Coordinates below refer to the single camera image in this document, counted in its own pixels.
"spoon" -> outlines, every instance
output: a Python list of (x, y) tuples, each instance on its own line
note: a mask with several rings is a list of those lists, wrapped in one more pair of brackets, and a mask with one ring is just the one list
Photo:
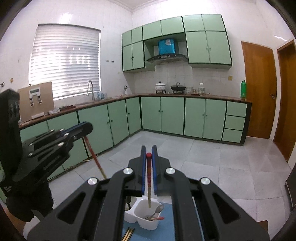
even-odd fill
[(131, 205), (130, 205), (130, 203), (131, 203), (131, 196), (127, 196), (127, 197), (126, 197), (126, 203), (127, 203), (128, 208), (129, 208), (129, 210), (130, 210), (130, 209), (131, 209)]
[(159, 205), (156, 209), (155, 209), (155, 212), (149, 217), (149, 218), (147, 218), (147, 220), (150, 220), (150, 218), (152, 218), (156, 213), (160, 213), (163, 209), (164, 209), (164, 205), (163, 204), (161, 204), (161, 205)]

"tiled floor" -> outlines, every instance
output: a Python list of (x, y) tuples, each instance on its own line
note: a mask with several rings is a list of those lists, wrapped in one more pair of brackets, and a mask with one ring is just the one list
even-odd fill
[[(273, 237), (289, 216), (289, 200), (284, 183), (291, 170), (275, 144), (247, 137), (244, 146), (224, 145), (141, 131), (99, 156), (108, 177), (138, 157), (141, 145), (147, 151), (157, 145), (158, 154), (186, 176), (207, 176), (257, 221), (268, 220)], [(93, 161), (50, 182), (55, 205), (90, 177), (102, 179)], [(171, 202), (170, 197), (158, 198)], [(25, 227), (25, 235), (36, 225), (35, 218)]]

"green bottle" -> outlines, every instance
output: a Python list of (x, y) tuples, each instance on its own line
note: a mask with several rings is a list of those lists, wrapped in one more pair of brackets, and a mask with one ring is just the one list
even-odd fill
[(241, 82), (241, 98), (245, 99), (247, 96), (247, 83), (245, 80)]

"faucet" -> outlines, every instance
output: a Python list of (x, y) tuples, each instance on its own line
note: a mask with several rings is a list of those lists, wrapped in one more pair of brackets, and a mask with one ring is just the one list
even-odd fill
[(92, 98), (92, 100), (94, 101), (94, 86), (93, 86), (91, 80), (89, 80), (88, 83), (87, 83), (87, 93), (86, 93), (86, 96), (89, 95), (89, 82), (91, 83), (91, 92), (92, 92), (92, 97), (91, 97), (91, 98)]

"blue mat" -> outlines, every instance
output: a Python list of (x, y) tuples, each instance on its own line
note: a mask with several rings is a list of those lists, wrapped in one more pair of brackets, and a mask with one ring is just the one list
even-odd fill
[(167, 203), (164, 204), (165, 208), (161, 212), (161, 216), (165, 217), (164, 220), (160, 220), (155, 230), (143, 229), (139, 226), (138, 222), (128, 223), (123, 222), (122, 235), (126, 232), (127, 228), (136, 228), (130, 241), (144, 241), (144, 240), (165, 240), (175, 241), (175, 229), (174, 229), (174, 217), (172, 205)]

